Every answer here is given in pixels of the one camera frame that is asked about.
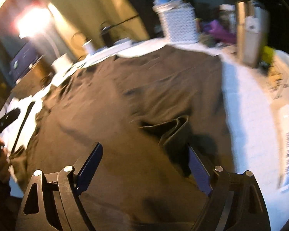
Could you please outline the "person's left hand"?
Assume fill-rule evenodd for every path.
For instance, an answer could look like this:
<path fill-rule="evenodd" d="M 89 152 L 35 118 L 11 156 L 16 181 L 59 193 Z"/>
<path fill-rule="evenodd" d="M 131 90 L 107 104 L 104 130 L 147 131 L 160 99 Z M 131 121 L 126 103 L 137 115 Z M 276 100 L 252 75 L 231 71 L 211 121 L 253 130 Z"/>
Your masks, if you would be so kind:
<path fill-rule="evenodd" d="M 10 180 L 9 162 L 8 162 L 8 150 L 4 147 L 5 143 L 0 138 L 0 181 L 2 183 L 8 183 Z"/>

